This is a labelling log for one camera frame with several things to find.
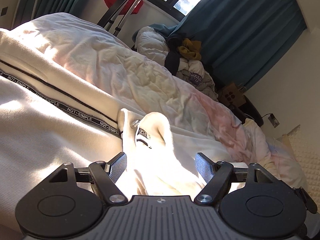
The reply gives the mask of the cream trousers with black stripe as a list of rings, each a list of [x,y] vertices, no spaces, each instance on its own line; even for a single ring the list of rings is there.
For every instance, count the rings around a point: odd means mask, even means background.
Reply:
[[[57,165],[86,165],[127,155],[127,170],[117,185],[126,196],[189,195],[204,187],[196,173],[178,161],[178,152],[196,139],[172,133],[167,117],[144,117],[116,105],[121,138],[59,110],[18,82],[1,77],[1,239],[15,238],[18,201]]]

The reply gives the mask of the cream textured pillow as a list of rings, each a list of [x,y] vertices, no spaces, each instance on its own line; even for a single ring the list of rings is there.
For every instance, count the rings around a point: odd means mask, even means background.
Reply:
[[[308,193],[319,209],[319,153],[307,141],[300,125],[284,134],[282,140],[291,148],[293,156],[302,167],[308,183]]]

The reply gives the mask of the white garment purple print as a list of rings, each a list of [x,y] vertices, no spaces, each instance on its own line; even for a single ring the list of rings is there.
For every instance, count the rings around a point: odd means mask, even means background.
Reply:
[[[187,60],[180,58],[180,64],[176,76],[191,84],[197,90],[217,101],[218,94],[215,92],[215,83],[199,60]]]

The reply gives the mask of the black garment in pile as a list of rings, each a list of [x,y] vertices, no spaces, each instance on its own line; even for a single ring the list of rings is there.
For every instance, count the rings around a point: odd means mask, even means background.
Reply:
[[[180,65],[180,55],[177,52],[169,51],[165,58],[164,66],[173,75],[176,76]]]

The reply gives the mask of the mustard yellow garment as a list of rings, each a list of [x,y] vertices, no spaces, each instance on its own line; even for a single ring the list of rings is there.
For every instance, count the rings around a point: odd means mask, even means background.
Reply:
[[[201,61],[201,41],[192,41],[185,38],[182,41],[182,45],[178,47],[179,53],[183,58],[187,60],[199,60]]]

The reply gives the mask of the teal curtain right of window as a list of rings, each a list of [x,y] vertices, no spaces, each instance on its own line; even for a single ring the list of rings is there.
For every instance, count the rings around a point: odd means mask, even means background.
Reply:
[[[296,0],[200,0],[164,38],[201,42],[202,63],[223,83],[251,88],[293,46],[306,23]]]

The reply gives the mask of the teal curtain of window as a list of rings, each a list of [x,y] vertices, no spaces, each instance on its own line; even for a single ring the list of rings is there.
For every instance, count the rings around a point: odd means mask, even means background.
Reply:
[[[223,83],[251,88],[293,46],[306,23],[296,0],[200,0],[164,38],[201,42],[202,63]]]
[[[87,2],[88,0],[20,0],[12,27],[16,28],[35,18],[57,12],[80,16]]]

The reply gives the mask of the white quilted duvet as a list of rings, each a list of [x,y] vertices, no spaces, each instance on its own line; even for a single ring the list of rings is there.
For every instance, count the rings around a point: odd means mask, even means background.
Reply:
[[[135,49],[148,59],[164,66],[169,48],[165,38],[152,27],[143,27],[136,36]]]

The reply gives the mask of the teal curtain left of window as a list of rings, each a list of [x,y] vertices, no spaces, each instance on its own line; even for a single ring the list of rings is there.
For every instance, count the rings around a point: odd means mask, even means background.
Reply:
[[[87,2],[88,0],[20,0],[12,27],[16,28],[35,18],[57,12],[80,16]]]

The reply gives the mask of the wall power socket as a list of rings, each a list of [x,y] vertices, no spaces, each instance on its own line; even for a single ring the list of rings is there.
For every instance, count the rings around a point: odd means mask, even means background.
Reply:
[[[278,119],[274,116],[273,113],[270,113],[269,116],[268,116],[268,120],[270,121],[270,123],[272,124],[272,126],[274,128],[278,127],[279,126],[279,121]]]

